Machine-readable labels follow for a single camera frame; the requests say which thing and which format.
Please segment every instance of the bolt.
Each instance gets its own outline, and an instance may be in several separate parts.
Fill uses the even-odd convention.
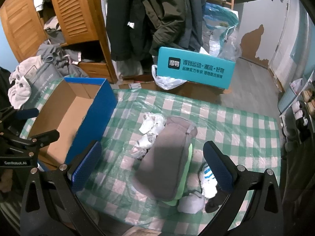
[[[31,173],[32,173],[32,174],[35,174],[36,172],[37,172],[37,168],[32,168],[32,169],[31,169]]]
[[[61,164],[60,166],[59,166],[59,169],[62,171],[62,170],[65,170],[65,169],[67,169],[67,164]]]
[[[243,165],[237,165],[237,169],[239,171],[245,171],[246,168]]]
[[[273,171],[271,169],[267,169],[267,173],[268,175],[272,176],[273,175]]]

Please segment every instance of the jacket sleeve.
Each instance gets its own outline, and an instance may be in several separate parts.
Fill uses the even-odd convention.
[[[160,0],[164,10],[161,25],[153,35],[150,53],[156,55],[161,46],[173,43],[185,28],[185,0]]]

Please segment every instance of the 得物 logo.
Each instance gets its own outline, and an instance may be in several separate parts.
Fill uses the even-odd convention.
[[[181,59],[177,57],[169,57],[168,68],[179,70],[181,67]]]

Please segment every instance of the louvered door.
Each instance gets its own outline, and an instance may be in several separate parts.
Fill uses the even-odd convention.
[[[87,0],[51,0],[67,44],[98,40]]]
[[[0,8],[5,36],[18,62],[34,56],[47,40],[33,0],[5,0]]]

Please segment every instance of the wooden wardrobe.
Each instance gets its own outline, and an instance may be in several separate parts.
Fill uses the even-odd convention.
[[[97,42],[106,63],[80,62],[78,66],[90,77],[107,78],[116,83],[100,0],[51,0],[51,3],[53,9],[44,11],[44,14],[57,16],[66,40],[61,46]],[[0,18],[18,62],[34,56],[39,45],[48,39],[43,27],[49,18],[39,17],[33,0],[5,0],[0,8]]]

